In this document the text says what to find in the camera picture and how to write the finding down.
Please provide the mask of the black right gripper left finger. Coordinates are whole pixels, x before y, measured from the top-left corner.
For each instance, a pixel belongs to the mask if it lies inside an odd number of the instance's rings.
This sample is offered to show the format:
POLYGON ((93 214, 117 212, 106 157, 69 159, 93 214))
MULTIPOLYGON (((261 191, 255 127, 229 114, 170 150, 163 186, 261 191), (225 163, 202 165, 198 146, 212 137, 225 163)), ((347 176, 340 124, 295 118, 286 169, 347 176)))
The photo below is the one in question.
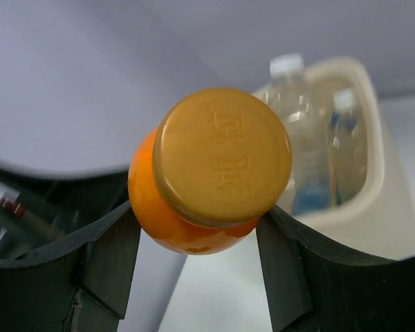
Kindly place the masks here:
POLYGON ((116 331, 140 239, 128 202, 18 260, 0 260, 0 331, 116 331))

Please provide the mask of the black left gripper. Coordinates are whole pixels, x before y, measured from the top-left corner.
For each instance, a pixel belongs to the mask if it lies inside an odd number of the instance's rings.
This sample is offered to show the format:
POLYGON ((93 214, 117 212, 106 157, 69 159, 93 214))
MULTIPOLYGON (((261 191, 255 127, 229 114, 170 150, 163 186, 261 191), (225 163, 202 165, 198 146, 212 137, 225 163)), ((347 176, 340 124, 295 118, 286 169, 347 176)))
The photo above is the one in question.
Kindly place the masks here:
POLYGON ((126 166, 75 175, 41 175, 0 162, 0 260, 57 241, 127 200, 126 166))

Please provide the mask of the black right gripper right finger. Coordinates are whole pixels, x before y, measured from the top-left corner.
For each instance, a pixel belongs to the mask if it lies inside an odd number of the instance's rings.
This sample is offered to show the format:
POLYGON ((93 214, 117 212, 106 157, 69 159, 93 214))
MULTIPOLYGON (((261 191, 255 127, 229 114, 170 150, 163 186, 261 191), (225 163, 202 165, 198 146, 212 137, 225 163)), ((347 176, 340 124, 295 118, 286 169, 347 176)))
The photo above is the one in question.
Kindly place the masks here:
POLYGON ((415 256, 350 248, 279 207, 257 243, 274 331, 415 331, 415 256))

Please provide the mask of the slim clear white-cap bottle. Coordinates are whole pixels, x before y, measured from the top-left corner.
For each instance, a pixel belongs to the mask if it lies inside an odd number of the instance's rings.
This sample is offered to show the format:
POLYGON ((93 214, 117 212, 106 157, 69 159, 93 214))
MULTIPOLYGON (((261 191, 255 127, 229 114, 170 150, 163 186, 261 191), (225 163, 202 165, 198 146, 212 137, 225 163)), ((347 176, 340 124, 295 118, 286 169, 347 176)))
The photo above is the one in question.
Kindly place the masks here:
POLYGON ((336 204, 356 196, 367 177, 367 130, 362 109, 351 88, 333 95, 329 124, 336 204))

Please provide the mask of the orange juice bottle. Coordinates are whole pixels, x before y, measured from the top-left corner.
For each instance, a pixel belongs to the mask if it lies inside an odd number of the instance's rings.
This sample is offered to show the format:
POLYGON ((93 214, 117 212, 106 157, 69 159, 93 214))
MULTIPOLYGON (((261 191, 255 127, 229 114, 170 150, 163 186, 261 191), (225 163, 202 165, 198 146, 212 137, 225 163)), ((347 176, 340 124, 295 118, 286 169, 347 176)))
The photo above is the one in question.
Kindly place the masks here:
POLYGON ((211 255, 247 237, 281 197, 293 155, 274 111, 236 89, 183 98, 139 144, 129 202, 162 247, 211 255))

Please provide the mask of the large clear square bottle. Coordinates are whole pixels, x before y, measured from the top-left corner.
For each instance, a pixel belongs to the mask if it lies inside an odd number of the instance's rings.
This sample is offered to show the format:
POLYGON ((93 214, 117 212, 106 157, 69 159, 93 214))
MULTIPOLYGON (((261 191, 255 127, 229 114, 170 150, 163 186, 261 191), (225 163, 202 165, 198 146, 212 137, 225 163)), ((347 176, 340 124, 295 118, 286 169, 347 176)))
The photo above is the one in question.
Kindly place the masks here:
POLYGON ((293 151, 291 212, 300 215, 329 209, 333 190, 326 127, 312 103, 303 57, 291 53, 272 59, 270 76, 264 101, 285 126, 293 151))

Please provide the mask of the cream plastic bin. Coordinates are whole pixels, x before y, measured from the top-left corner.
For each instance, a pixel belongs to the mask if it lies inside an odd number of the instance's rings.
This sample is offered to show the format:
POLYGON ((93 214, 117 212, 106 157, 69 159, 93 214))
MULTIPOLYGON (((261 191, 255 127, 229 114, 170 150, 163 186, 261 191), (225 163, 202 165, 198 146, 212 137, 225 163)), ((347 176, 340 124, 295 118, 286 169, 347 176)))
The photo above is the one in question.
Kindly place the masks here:
POLYGON ((304 69, 313 104, 328 113, 334 92, 352 88, 367 125, 367 179, 340 207, 310 212, 303 224, 350 248, 388 259, 415 255, 415 209, 397 149, 378 109, 366 68, 351 57, 334 57, 304 69))

